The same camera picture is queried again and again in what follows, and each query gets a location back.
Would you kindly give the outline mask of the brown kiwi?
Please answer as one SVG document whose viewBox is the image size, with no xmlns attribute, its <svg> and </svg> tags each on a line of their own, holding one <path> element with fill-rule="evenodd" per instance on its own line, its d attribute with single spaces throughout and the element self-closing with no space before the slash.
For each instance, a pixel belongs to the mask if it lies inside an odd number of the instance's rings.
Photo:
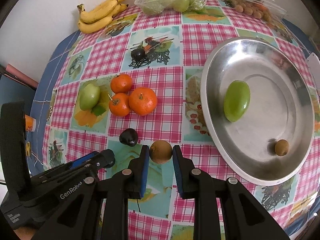
<svg viewBox="0 0 320 240">
<path fill-rule="evenodd" d="M 280 139 L 274 146 L 275 154 L 278 156 L 285 156 L 289 152 L 289 143 L 285 139 Z"/>
<path fill-rule="evenodd" d="M 157 140 L 150 147 L 150 158 L 157 164 L 164 164 L 172 157 L 172 146 L 164 140 Z"/>
</svg>

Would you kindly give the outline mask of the green mango back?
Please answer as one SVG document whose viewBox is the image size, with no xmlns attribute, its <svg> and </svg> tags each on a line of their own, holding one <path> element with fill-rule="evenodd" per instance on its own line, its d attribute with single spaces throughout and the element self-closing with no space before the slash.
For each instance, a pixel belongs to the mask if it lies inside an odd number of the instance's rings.
<svg viewBox="0 0 320 240">
<path fill-rule="evenodd" d="M 92 109 L 99 101 L 100 87 L 92 83 L 86 85 L 80 94 L 79 106 L 83 111 Z"/>
</svg>

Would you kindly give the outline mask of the large orange mandarin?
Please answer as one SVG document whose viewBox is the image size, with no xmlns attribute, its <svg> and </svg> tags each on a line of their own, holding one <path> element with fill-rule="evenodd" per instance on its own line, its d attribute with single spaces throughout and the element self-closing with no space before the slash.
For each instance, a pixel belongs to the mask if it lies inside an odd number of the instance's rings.
<svg viewBox="0 0 320 240">
<path fill-rule="evenodd" d="M 153 112 L 157 106 L 157 96 L 150 88 L 136 88 L 129 95 L 129 106 L 132 111 L 140 116 L 148 115 Z"/>
</svg>

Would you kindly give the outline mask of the checkered fruit print tablecloth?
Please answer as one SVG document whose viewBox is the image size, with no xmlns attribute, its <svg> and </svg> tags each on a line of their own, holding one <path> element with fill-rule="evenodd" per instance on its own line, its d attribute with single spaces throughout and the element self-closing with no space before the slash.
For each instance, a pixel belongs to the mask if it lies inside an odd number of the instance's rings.
<svg viewBox="0 0 320 240">
<path fill-rule="evenodd" d="M 318 111 L 318 95 L 306 64 L 312 46 L 299 28 L 286 20 L 283 24 L 284 29 L 274 30 L 222 1 L 208 0 L 201 14 L 166 11 L 146 16 L 138 7 L 130 7 L 106 30 L 72 33 L 54 50 L 35 93 L 30 114 L 37 127 L 28 135 L 31 173 L 111 148 L 116 164 L 99 171 L 105 179 L 127 167 L 139 155 L 141 145 L 165 140 L 179 144 L 195 166 L 212 176 L 233 176 L 204 124 L 199 102 L 202 67 L 210 52 L 229 38 L 262 38 L 297 66 Z M 145 50 L 145 58 L 133 61 L 131 51 L 137 48 Z M 134 88 L 149 87 L 156 93 L 158 104 L 151 114 L 130 113 L 122 118 L 110 113 L 110 81 L 120 73 L 131 76 Z M 80 94 L 89 83 L 100 87 L 100 98 L 92 109 L 83 111 Z M 119 142 L 127 128 L 137 131 L 138 145 Z"/>
</svg>

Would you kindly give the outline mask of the mandarin with stem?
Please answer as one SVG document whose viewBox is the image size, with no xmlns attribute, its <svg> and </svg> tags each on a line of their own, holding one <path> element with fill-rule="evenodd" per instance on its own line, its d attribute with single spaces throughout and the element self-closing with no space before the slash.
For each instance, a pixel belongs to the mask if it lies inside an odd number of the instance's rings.
<svg viewBox="0 0 320 240">
<path fill-rule="evenodd" d="M 117 93 L 114 96 L 110 96 L 108 103 L 109 110 L 115 116 L 124 117 L 131 112 L 129 106 L 129 96 L 125 93 Z"/>
</svg>

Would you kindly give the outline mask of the small back mandarin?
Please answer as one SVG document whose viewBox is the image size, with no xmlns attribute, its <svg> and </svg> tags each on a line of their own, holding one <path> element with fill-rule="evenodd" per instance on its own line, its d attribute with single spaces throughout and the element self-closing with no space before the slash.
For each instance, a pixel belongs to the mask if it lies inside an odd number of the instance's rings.
<svg viewBox="0 0 320 240">
<path fill-rule="evenodd" d="M 111 80 L 110 86 L 115 94 L 127 93 L 132 87 L 132 78 L 127 74 L 117 75 Z"/>
</svg>

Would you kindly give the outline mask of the yellow banana bunch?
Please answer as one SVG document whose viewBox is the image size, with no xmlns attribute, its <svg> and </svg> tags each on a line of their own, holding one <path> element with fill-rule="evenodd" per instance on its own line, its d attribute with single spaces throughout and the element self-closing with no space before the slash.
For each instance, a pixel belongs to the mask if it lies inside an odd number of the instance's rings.
<svg viewBox="0 0 320 240">
<path fill-rule="evenodd" d="M 124 12 L 129 6 L 123 1 L 125 0 L 105 0 L 91 11 L 86 11 L 84 4 L 77 5 L 78 29 L 84 34 L 91 34 L 106 28 L 118 14 Z"/>
</svg>

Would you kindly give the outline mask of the green mango front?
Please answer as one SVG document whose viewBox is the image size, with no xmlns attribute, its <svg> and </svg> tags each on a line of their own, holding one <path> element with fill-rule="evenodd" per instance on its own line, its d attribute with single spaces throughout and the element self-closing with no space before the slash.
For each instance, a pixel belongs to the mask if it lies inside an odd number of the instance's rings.
<svg viewBox="0 0 320 240">
<path fill-rule="evenodd" d="M 233 81 L 227 88 L 223 101 L 225 117 L 236 122 L 246 113 L 251 100 L 249 85 L 240 80 Z"/>
</svg>

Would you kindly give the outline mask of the dark plum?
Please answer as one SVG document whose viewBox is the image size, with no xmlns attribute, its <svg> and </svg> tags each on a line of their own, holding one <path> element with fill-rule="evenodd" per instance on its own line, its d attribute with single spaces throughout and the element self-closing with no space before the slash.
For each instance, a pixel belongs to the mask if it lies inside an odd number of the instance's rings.
<svg viewBox="0 0 320 240">
<path fill-rule="evenodd" d="M 133 61 L 140 61 L 145 58 L 145 50 L 143 48 L 137 48 L 131 51 L 131 59 Z"/>
<path fill-rule="evenodd" d="M 127 146 L 134 147 L 138 142 L 138 133 L 135 129 L 125 129 L 119 136 L 119 141 Z"/>
</svg>

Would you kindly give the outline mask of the white power adapter box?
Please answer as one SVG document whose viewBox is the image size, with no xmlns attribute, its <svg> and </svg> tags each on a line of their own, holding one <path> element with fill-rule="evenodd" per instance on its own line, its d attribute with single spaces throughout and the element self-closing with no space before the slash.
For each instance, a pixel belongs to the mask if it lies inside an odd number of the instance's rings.
<svg viewBox="0 0 320 240">
<path fill-rule="evenodd" d="M 317 89 L 320 89 L 320 60 L 318 56 L 315 53 L 311 53 L 307 57 L 306 63 L 310 69 Z"/>
</svg>

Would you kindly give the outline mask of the large metal bowl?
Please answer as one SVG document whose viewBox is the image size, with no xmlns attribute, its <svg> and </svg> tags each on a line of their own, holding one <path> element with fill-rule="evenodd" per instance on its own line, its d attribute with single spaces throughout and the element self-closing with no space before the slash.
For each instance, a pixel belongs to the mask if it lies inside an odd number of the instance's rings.
<svg viewBox="0 0 320 240">
<path fill-rule="evenodd" d="M 223 100 L 235 80 L 249 85 L 251 100 L 242 118 L 230 122 Z M 277 185 L 303 166 L 313 141 L 313 104 L 297 67 L 275 46 L 250 37 L 220 43 L 205 62 L 200 95 L 217 150 L 244 180 Z M 274 151 L 280 139 L 289 143 L 282 157 Z"/>
</svg>

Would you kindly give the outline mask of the green mango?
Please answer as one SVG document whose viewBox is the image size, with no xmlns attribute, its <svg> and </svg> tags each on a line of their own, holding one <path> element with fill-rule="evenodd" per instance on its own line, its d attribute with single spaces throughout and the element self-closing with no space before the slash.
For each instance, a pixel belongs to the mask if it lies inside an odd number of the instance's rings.
<svg viewBox="0 0 320 240">
<path fill-rule="evenodd" d="M 83 111 L 92 109 L 99 101 L 100 87 L 92 83 L 86 85 L 80 94 L 79 106 Z"/>
<path fill-rule="evenodd" d="M 227 88 L 223 101 L 225 117 L 236 122 L 246 113 L 251 100 L 249 85 L 240 80 L 233 81 Z"/>
</svg>

